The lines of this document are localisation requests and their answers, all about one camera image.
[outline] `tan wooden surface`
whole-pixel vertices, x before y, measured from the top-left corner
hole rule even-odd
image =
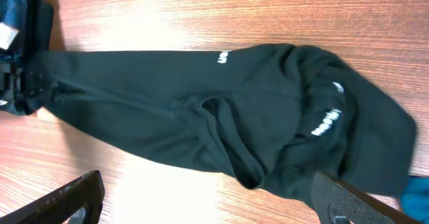
[[[232,50],[281,42],[331,50],[415,117],[410,172],[429,175],[429,0],[48,1],[57,9],[55,50]],[[298,201],[244,190],[222,174],[137,158],[47,111],[0,113],[0,216],[94,169],[107,191],[101,223],[318,223]]]

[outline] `black buckle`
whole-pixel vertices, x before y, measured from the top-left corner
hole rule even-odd
[[[23,99],[23,68],[0,61],[0,105]]]

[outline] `black pants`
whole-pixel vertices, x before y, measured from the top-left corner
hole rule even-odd
[[[40,52],[26,75],[30,109],[159,163],[310,206],[316,171],[376,194],[406,185],[413,119],[319,48]]]

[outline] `blue cloth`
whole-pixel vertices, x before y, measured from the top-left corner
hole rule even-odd
[[[27,15],[27,0],[0,0],[0,21],[19,30],[17,39],[25,34],[25,20]],[[11,52],[0,52],[0,60],[19,61],[22,49],[11,49]]]
[[[27,0],[0,0],[1,21],[22,30],[25,26]]]
[[[429,177],[411,176],[400,203],[405,214],[429,224]]]

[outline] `white logo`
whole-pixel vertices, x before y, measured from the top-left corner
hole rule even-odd
[[[338,90],[339,93],[344,93],[344,88],[343,88],[343,86],[341,86],[340,83],[333,82],[333,85],[336,87],[336,89]]]
[[[332,124],[340,117],[340,114],[340,110],[332,109],[326,114],[326,117],[323,119],[323,123],[321,123],[315,130],[313,130],[311,134],[316,136],[324,134],[332,127]]]
[[[219,59],[217,62],[221,64],[227,63],[228,52],[230,52],[230,50],[222,51],[221,55],[219,55]]]

